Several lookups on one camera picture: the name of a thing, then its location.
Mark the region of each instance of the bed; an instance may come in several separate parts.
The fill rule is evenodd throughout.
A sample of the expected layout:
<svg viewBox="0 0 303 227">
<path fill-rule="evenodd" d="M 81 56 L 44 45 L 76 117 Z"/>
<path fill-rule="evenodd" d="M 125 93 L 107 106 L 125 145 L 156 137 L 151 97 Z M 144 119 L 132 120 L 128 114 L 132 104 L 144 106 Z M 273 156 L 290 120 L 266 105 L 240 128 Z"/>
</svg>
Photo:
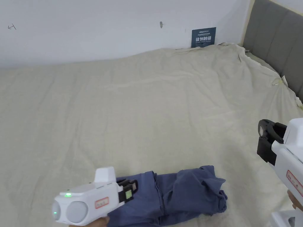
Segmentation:
<svg viewBox="0 0 303 227">
<path fill-rule="evenodd" d="M 177 226 L 267 226 L 291 203 L 256 154 L 257 125 L 303 117 L 302 27 L 302 16 L 256 0 L 244 48 L 0 71 L 1 226 L 61 226 L 53 198 L 101 166 L 122 176 L 203 165 L 226 179 L 228 209 Z"/>
</svg>

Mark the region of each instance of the wall mark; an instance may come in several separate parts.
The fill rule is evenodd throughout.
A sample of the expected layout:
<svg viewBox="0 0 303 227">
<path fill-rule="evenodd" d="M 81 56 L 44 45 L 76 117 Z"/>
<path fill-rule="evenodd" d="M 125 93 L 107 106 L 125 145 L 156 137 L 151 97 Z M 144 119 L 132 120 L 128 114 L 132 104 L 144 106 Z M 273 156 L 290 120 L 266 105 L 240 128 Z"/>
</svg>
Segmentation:
<svg viewBox="0 0 303 227">
<path fill-rule="evenodd" d="M 10 26 L 7 26 L 7 28 L 8 28 L 8 29 L 12 29 L 12 27 L 14 27 L 14 29 L 17 30 L 17 29 L 15 28 L 15 26 L 14 26 L 13 23 L 12 23 L 12 25 L 13 25 L 13 26 L 11 26 L 11 27 L 10 27 Z"/>
</svg>

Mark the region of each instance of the headboard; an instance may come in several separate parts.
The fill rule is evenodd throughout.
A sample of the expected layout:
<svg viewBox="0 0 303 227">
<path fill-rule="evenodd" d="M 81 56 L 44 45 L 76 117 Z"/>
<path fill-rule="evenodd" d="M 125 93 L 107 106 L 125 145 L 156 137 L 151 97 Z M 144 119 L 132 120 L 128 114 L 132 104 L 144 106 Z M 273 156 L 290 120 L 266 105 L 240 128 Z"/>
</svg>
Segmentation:
<svg viewBox="0 0 303 227">
<path fill-rule="evenodd" d="M 270 0 L 256 0 L 243 47 L 285 75 L 303 100 L 303 16 Z"/>
</svg>

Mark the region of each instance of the round button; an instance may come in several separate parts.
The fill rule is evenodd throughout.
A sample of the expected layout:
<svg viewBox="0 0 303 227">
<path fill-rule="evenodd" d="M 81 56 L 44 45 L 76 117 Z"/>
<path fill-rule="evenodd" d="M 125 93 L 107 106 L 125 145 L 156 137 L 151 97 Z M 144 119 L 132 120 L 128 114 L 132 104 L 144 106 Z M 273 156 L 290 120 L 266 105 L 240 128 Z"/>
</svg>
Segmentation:
<svg viewBox="0 0 303 227">
<path fill-rule="evenodd" d="M 56 221 L 59 220 L 60 215 L 61 215 L 61 209 L 60 209 L 59 203 L 56 200 L 53 203 L 52 213 L 53 213 L 54 219 Z"/>
<path fill-rule="evenodd" d="M 72 202 L 66 210 L 66 217 L 72 223 L 79 223 L 83 221 L 88 212 L 86 203 L 81 201 Z"/>
</svg>

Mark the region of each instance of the green sticker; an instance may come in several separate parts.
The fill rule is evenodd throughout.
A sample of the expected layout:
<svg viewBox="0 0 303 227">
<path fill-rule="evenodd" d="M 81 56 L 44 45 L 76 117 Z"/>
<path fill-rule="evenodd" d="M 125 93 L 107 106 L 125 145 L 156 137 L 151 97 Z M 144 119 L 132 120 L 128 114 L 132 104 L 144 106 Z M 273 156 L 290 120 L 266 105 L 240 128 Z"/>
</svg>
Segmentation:
<svg viewBox="0 0 303 227">
<path fill-rule="evenodd" d="M 126 199 L 129 199 L 130 197 L 132 197 L 132 191 L 129 190 L 129 191 L 125 192 L 125 196 L 126 196 Z"/>
</svg>

